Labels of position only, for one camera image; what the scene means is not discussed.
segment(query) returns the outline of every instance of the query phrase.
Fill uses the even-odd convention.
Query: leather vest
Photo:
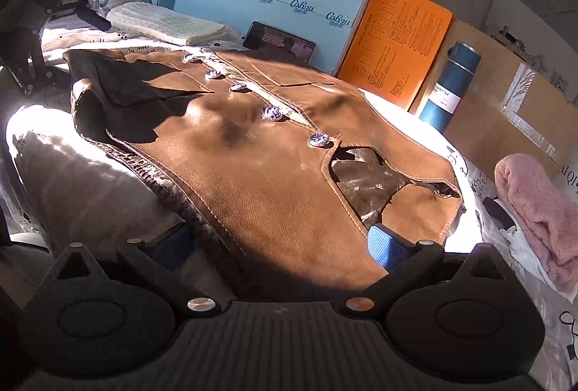
[[[77,131],[196,227],[238,296],[359,292],[387,274],[373,222],[444,241],[452,167],[358,89],[280,49],[201,51],[64,57]]]

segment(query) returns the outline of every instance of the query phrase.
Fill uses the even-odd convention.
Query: metal screw
[[[345,306],[351,309],[352,311],[369,311],[372,307],[375,306],[373,300],[365,297],[356,297],[356,298],[349,298]]]
[[[211,311],[217,304],[210,298],[193,298],[187,303],[187,308],[195,312]]]

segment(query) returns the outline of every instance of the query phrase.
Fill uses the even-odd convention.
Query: round black pad
[[[500,254],[479,244],[449,282],[401,297],[386,330],[406,358],[452,381],[527,373],[544,340],[532,300]]]
[[[39,289],[24,310],[20,340],[51,373],[96,376],[146,362],[173,330],[173,311],[161,297],[90,275]]]

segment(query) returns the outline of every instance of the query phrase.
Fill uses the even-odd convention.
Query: pink knitted fabric
[[[553,186],[542,165],[527,154],[496,164],[499,199],[516,217],[528,244],[553,282],[578,282],[578,205]]]

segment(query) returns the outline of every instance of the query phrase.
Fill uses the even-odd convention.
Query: metal button
[[[187,53],[186,55],[184,55],[183,57],[183,63],[189,63],[191,60],[194,60],[196,58],[196,56],[192,53]]]
[[[329,135],[327,134],[313,134],[308,138],[307,143],[309,146],[321,148],[325,145],[328,145],[330,141],[331,140],[329,139]]]
[[[215,300],[210,298],[193,298],[189,300],[187,303],[187,308],[191,311],[202,312],[202,311],[211,311],[217,304]]]
[[[345,306],[351,309],[352,311],[369,311],[372,307],[375,306],[373,300],[365,297],[356,297],[356,298],[349,298]]]
[[[279,122],[284,117],[285,116],[283,115],[283,112],[281,112],[281,109],[276,106],[267,106],[265,109],[263,109],[263,119],[265,120],[270,120],[271,122]]]
[[[233,83],[229,86],[229,91],[232,93],[238,93],[239,91],[244,91],[247,89],[247,85],[244,83]]]
[[[204,74],[207,79],[215,79],[221,76],[221,72],[217,70],[209,70]]]

